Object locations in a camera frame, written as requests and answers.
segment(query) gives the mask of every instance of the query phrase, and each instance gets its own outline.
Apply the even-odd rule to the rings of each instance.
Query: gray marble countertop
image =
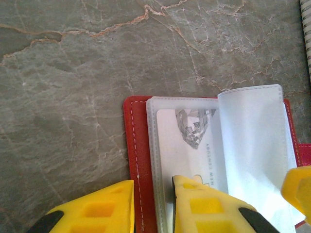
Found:
[[[311,142],[300,17],[297,0],[2,1],[0,232],[129,178],[130,95],[279,83]]]

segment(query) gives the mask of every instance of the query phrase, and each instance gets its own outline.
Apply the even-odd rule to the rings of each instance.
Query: card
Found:
[[[218,109],[161,109],[156,115],[168,229],[173,222],[172,177],[183,175],[227,193]]]

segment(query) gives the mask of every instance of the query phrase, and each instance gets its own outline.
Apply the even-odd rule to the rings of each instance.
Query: red card holder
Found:
[[[150,163],[146,101],[151,96],[130,96],[123,105],[131,179],[134,180],[137,233],[157,233],[156,211]],[[290,103],[284,99],[297,166],[311,165],[311,144],[299,144]]]

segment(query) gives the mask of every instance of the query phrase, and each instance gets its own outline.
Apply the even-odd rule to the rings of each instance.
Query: white stitching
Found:
[[[268,89],[268,88],[276,88],[276,86],[264,86],[264,87],[245,87],[245,88],[241,88],[241,89],[234,89],[234,90],[229,90],[229,91],[226,91],[226,92],[223,92],[223,93],[220,93],[218,95],[218,97],[220,96],[225,96],[227,94],[231,94],[231,93],[234,93],[234,92],[240,92],[240,91],[250,91],[250,90],[258,90],[258,89]]]
[[[137,150],[136,150],[136,139],[135,139],[135,130],[134,130],[134,120],[133,120],[133,103],[144,103],[146,101],[132,101],[131,102],[131,118],[132,118],[132,128],[133,128],[133,139],[134,139],[134,151],[135,151],[135,160],[136,160],[136,169],[137,169],[137,180],[138,180],[138,193],[139,193],[139,202],[140,202],[140,211],[141,211],[141,226],[142,232],[144,232],[144,215],[142,213],[142,203],[141,203],[141,192],[140,192],[140,182],[139,182],[139,171],[138,171],[138,161],[137,161]]]
[[[280,101],[280,104],[282,105],[281,109],[279,110],[279,112],[281,113],[282,111],[284,111],[284,108],[283,108],[283,106],[284,106],[284,98],[283,98],[282,89],[281,89],[281,88],[278,88],[278,89],[279,89],[279,101]],[[285,124],[284,124],[284,123],[281,124],[281,127],[282,127],[283,131],[285,132]],[[283,147],[283,151],[284,151],[284,154],[285,154],[285,152],[286,152],[286,151],[285,151],[285,148],[286,148],[286,138],[285,138],[285,137],[283,137],[283,145],[285,145],[285,146]],[[290,205],[287,206],[287,210],[288,210],[289,212],[291,212]],[[293,222],[293,215],[292,215],[292,214],[290,215],[289,219],[290,219],[291,222]]]
[[[160,99],[165,99],[165,100],[178,100],[178,98],[162,98],[160,97]],[[156,131],[156,119],[155,119],[155,116],[153,114],[154,112],[154,103],[153,101],[150,102],[150,108],[148,109],[148,115],[147,115],[147,119],[148,119],[148,130],[150,132],[154,132],[153,134],[153,140],[156,138],[156,134],[157,134],[157,131]],[[153,121],[153,130],[150,130],[149,126],[151,125],[150,121]],[[163,215],[165,215],[166,213],[164,212],[163,214],[163,209],[162,208],[159,208],[159,205],[160,207],[161,206],[165,206],[165,203],[163,203],[163,199],[162,198],[159,198],[159,193],[161,193],[159,190],[162,191],[161,189],[161,180],[160,180],[160,175],[162,174],[161,171],[159,171],[159,163],[158,163],[158,160],[155,158],[155,156],[153,156],[154,154],[157,154],[157,141],[155,140],[155,146],[153,143],[150,142],[149,144],[150,146],[150,151],[152,151],[152,153],[150,154],[151,156],[151,159],[152,159],[152,165],[154,165],[155,169],[152,169],[152,173],[153,173],[153,179],[155,180],[155,184],[154,186],[155,187],[155,190],[154,190],[154,196],[155,196],[155,209],[156,209],[156,219],[157,219],[157,226],[158,228],[160,228],[161,230],[160,231],[163,231],[163,228],[164,228],[164,225],[163,225]]]
[[[296,134],[294,133],[293,118],[292,118],[292,115],[290,114],[290,107],[289,107],[288,103],[286,101],[284,103],[286,106],[286,110],[288,112],[288,120],[290,123],[291,132],[292,132],[292,141],[294,142],[294,150],[295,150],[296,155],[297,155],[299,166],[301,166],[302,163],[300,161],[300,153],[298,152],[298,142],[297,142]]]
[[[217,98],[187,98],[187,97],[152,97],[153,100],[201,100],[201,101],[217,101]]]

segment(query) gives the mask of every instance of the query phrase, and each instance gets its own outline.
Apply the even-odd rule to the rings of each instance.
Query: card holder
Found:
[[[227,178],[228,194],[252,204],[280,232],[295,232],[299,221],[279,191],[289,170],[280,85],[230,90],[218,99],[152,97],[146,108],[159,232],[173,230],[174,175],[198,175],[218,190]],[[221,142],[211,132],[212,111],[220,113],[214,132],[221,132]],[[219,147],[222,154],[214,151]]]
[[[157,227],[159,232],[169,233],[173,229],[173,175],[179,174],[188,177],[194,177],[195,175],[201,175],[203,169],[201,169],[199,167],[199,164],[197,163],[190,164],[191,161],[187,159],[186,156],[181,158],[180,156],[182,156],[182,154],[180,153],[182,153],[182,151],[180,151],[180,153],[176,152],[176,150],[180,149],[178,148],[178,142],[176,142],[177,136],[181,137],[180,134],[170,134],[166,135],[168,136],[167,138],[159,139],[159,133],[165,135],[165,131],[167,131],[168,133],[172,132],[168,130],[168,128],[171,127],[171,123],[175,123],[174,129],[178,130],[176,117],[174,116],[176,109],[218,110],[218,102],[216,99],[205,98],[152,97],[147,101],[146,108],[148,118],[149,146],[152,165]],[[163,114],[161,115],[161,126],[159,126],[158,121],[159,113]],[[166,141],[169,140],[170,137],[172,138],[171,144],[166,143]],[[160,154],[163,153],[166,154],[166,157],[161,157]]]
[[[150,96],[130,96],[124,102],[124,123],[131,179],[134,180],[137,233],[156,233],[156,212],[147,127],[146,101]],[[290,103],[284,99],[291,140],[298,166],[311,165],[311,144],[299,144],[295,136]]]

